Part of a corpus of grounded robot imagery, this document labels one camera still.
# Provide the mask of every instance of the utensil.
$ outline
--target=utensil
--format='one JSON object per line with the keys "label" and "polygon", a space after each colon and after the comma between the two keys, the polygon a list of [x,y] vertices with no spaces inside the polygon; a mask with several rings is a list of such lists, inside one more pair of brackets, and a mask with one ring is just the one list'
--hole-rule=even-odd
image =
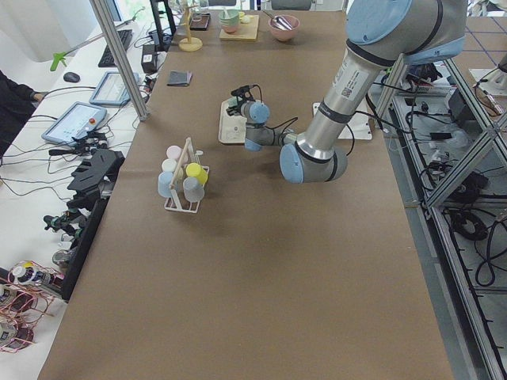
{"label": "utensil", "polygon": [[287,19],[283,16],[273,16],[271,13],[263,10],[262,12],[266,13],[269,18],[271,18],[275,22],[275,27],[281,30],[292,30],[292,25]]}

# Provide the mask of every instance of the black mouse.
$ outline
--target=black mouse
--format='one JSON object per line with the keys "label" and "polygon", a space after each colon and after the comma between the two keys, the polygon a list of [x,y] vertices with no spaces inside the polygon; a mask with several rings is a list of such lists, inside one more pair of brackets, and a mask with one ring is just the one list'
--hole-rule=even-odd
{"label": "black mouse", "polygon": [[77,83],[81,80],[81,77],[72,71],[69,71],[63,75],[63,80],[65,82]]}

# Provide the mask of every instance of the white desk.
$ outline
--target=white desk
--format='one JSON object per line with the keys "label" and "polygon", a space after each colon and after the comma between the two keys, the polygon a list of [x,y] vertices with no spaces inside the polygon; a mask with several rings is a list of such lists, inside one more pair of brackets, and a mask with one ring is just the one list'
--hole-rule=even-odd
{"label": "white desk", "polygon": [[[128,49],[128,58],[132,69],[141,78],[144,78],[141,67],[142,48],[134,47],[134,43],[140,36],[146,34],[147,28],[131,23],[125,25],[123,29],[132,29],[134,32],[131,47]],[[99,32],[100,29],[97,28],[90,36],[95,36]],[[96,86],[104,72],[116,69],[97,66],[104,48],[104,39],[99,39],[81,48],[65,70],[65,72],[74,71],[79,74],[81,81],[75,84],[67,83],[63,80],[62,75],[52,89],[70,86]],[[67,89],[51,93],[39,105],[34,115],[59,117],[74,102],[88,102],[92,92],[93,90]],[[106,119],[114,115],[117,110],[118,108],[109,108]],[[40,135],[51,126],[52,122],[53,120],[49,118],[32,118],[16,138],[14,145],[22,150],[33,150],[43,145],[45,141]],[[134,138],[137,123],[135,109],[131,104],[127,104],[109,122],[110,132],[107,134],[109,148],[120,150],[126,156],[130,146],[129,142]],[[45,146],[47,149],[21,155],[18,155],[20,151],[15,146],[11,146],[4,156],[4,165],[0,167],[0,175],[3,178],[23,181],[57,181],[54,184],[26,184],[7,181],[14,191],[24,194],[43,186],[52,186],[62,198],[73,196],[74,192],[67,190],[67,186],[72,180],[70,174],[83,158],[67,155],[67,159],[74,159],[71,162],[59,159],[59,157],[53,158],[50,166],[52,174],[50,174],[48,173],[48,149],[54,146],[48,144]],[[53,234],[51,231],[44,230],[43,217],[45,215],[61,215],[66,209],[65,201],[60,200],[49,188],[32,192],[26,196],[16,196],[0,182],[0,231],[2,232],[0,267],[11,269],[19,261],[33,260],[44,267],[55,268],[51,259],[52,255],[60,249],[59,242],[62,234],[60,232]],[[44,316],[34,329],[35,344],[16,354],[0,352],[0,367],[2,368],[0,378],[8,378],[9,380],[37,378],[65,309],[64,302],[55,300],[49,310],[53,317]]]}

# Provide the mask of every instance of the black box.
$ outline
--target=black box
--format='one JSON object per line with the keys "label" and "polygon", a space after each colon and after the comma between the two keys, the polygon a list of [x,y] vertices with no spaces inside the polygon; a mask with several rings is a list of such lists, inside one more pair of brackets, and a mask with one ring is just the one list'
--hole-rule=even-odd
{"label": "black box", "polygon": [[154,44],[143,45],[143,55],[141,56],[141,66],[144,74],[153,74],[157,72],[157,57]]}

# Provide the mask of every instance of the person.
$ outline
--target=person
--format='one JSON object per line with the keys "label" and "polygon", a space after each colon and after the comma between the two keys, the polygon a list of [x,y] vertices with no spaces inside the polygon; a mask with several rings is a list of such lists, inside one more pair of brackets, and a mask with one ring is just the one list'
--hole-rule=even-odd
{"label": "person", "polygon": [[0,157],[35,111],[32,102],[41,102],[42,93],[18,85],[0,71]]}

